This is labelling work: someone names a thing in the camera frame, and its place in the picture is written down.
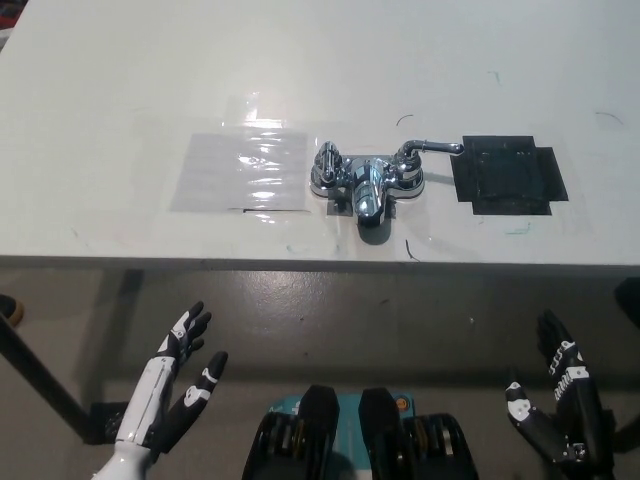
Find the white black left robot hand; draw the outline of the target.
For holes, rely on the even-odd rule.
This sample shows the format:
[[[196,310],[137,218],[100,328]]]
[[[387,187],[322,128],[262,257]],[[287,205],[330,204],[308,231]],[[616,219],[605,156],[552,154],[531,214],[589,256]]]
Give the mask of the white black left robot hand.
[[[204,303],[186,310],[147,361],[124,413],[116,440],[167,454],[206,407],[225,369],[228,353],[216,352],[185,393],[170,405],[173,383],[191,355],[204,345],[212,314]]]

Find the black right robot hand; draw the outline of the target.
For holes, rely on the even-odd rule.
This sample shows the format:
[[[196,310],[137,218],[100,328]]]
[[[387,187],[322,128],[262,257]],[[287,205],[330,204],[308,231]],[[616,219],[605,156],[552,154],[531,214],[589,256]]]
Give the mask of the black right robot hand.
[[[518,433],[568,479],[612,479],[610,418],[573,337],[550,310],[537,319],[538,349],[552,380],[556,410],[534,406],[517,379],[505,389],[507,415]]]

